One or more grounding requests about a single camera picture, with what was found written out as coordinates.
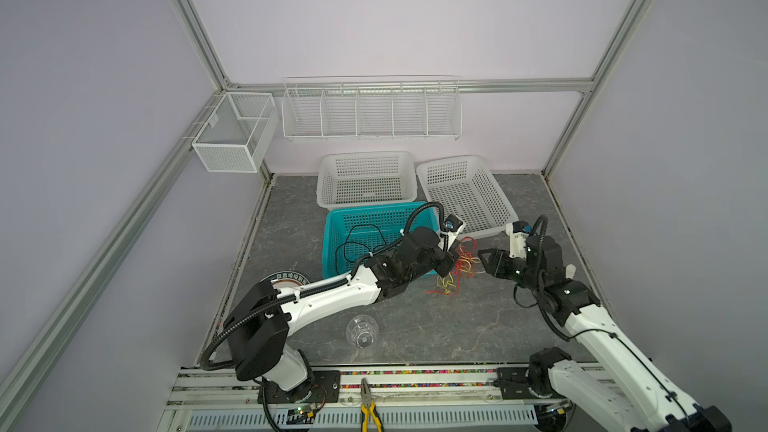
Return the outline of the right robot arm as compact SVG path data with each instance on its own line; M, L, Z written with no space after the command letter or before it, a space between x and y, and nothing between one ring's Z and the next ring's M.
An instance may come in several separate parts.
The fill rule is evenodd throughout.
M550 236L516 232L507 250L479 251L487 274L530 291L547 326L585 347L619 388L614 393L558 347L531 355L526 385L541 398L560 395L609 431L730 431L715 406L702 406L670 380L620 329L600 299L576 280Z

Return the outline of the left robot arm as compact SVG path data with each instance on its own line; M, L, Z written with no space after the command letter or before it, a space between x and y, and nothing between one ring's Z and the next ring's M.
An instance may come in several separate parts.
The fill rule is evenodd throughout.
M303 352L287 339L321 319L391 299L429 272L447 276L459 258L456 232L418 227L381 250L357 259L343 275L301 287L254 286L205 347L199 367L232 368L240 381L259 379L301 397L315 379Z

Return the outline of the white work glove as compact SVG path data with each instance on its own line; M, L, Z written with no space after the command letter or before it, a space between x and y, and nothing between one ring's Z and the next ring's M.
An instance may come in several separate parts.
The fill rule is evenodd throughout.
M574 264L568 264L565 267L565 277L569 280L573 280L577 271L577 267Z

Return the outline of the teal plastic basket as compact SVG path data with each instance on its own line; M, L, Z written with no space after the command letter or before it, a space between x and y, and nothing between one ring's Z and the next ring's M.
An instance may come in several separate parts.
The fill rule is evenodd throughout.
M324 228L322 277L349 273L355 261L384 248L401 237L412 212L423 202L335 209Z

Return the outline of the white plastic basket right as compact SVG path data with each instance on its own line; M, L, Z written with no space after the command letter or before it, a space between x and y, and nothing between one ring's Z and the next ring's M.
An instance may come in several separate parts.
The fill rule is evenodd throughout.
M459 156L425 162L416 167L429 201L440 202L447 215L465 224L464 235L482 239L504 233L519 220L505 192L486 163L477 156Z

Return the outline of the white plastic basket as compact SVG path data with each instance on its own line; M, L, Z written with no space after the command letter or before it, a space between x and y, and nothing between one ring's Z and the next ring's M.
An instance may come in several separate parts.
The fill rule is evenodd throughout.
M519 220L505 192L486 163L477 156L459 156L425 162L416 167L429 201L440 202L447 215L465 224L464 235L482 239L504 233Z
M316 201L322 208L405 203L416 198L415 165L408 152L335 154L320 162Z

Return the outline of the white plastic basket left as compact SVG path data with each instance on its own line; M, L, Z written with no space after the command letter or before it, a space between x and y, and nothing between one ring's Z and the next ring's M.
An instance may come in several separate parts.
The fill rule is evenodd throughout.
M415 165L408 152L335 154L320 162L316 201L322 208L405 203L416 198Z

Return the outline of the clear plastic cup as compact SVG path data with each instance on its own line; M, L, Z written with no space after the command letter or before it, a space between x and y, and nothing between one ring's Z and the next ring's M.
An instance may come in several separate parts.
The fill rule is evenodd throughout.
M346 337L348 342L356 348L367 348L372 346L379 335L379 325L377 321L369 315L358 315L353 317L346 327Z

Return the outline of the round tape plate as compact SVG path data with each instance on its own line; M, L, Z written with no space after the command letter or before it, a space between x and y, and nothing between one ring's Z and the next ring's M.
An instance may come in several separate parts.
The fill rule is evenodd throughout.
M271 283L275 288L298 288L310 283L305 275L292 270L272 273L262 281Z

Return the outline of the yellow handled pliers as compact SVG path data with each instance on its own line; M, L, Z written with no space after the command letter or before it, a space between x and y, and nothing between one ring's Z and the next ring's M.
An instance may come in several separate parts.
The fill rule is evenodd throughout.
M361 432L368 432L370 425L373 425L372 431L384 432L385 428L382 420L376 409L376 403L374 401L370 384L366 378L361 380L360 384L361 395Z

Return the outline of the white mesh wall box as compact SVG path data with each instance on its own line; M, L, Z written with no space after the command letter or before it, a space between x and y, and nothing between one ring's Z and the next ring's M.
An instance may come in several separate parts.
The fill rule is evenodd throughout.
M192 146L208 172L258 173L278 123L271 94L225 92Z

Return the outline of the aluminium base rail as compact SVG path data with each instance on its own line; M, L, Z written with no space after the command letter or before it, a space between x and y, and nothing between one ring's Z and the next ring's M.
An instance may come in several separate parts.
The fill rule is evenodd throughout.
M546 420L574 431L586 414L566 399L536 398L522 385L523 363L319 366L330 385L297 404L264 406L256 383L230 371L182 371L160 431L357 431L361 383L368 381L388 431L536 431Z

